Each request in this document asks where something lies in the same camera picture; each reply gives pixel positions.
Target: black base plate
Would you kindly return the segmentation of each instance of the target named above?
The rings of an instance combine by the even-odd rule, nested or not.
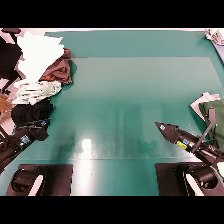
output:
[[[46,182],[42,196],[70,196],[73,165],[20,164],[18,169],[30,169],[34,166],[41,167],[46,171]],[[24,195],[27,195],[27,193],[15,192],[10,181],[6,196]]]
[[[156,167],[156,174],[158,180],[158,187],[159,187],[159,195],[160,196],[182,196],[180,194],[177,180],[175,176],[176,167],[179,164],[195,164],[197,166],[206,166],[205,163],[202,162],[188,162],[188,163],[157,163],[155,164]],[[224,188],[222,187],[220,181],[218,186],[211,190],[203,191],[205,195],[224,195]]]

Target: green cloth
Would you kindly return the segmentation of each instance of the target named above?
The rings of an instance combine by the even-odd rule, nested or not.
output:
[[[215,108],[216,127],[213,127],[214,139],[220,150],[224,151],[224,100],[216,100],[199,104],[203,116],[208,115],[209,108]]]

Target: yellow label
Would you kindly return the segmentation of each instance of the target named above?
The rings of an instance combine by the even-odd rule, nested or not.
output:
[[[184,143],[180,142],[180,141],[177,141],[177,145],[180,146],[182,149],[186,149],[187,148],[187,146]]]

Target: green table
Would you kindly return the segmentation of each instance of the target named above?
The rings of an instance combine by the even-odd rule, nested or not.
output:
[[[205,91],[223,95],[224,69],[203,32],[47,35],[63,36],[72,50],[74,83],[52,97],[50,137],[0,176],[1,195],[22,163],[73,164],[72,195],[158,195],[155,163],[197,161],[166,142],[154,122],[195,135],[205,129],[189,105]]]

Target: white wall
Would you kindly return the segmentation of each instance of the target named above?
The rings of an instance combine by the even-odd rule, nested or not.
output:
[[[19,36],[23,36],[25,31],[33,34],[44,35],[45,32],[59,32],[59,31],[92,31],[92,30],[184,30],[184,31],[204,31],[205,28],[21,28]],[[2,33],[2,36],[7,43],[13,43],[9,34]]]

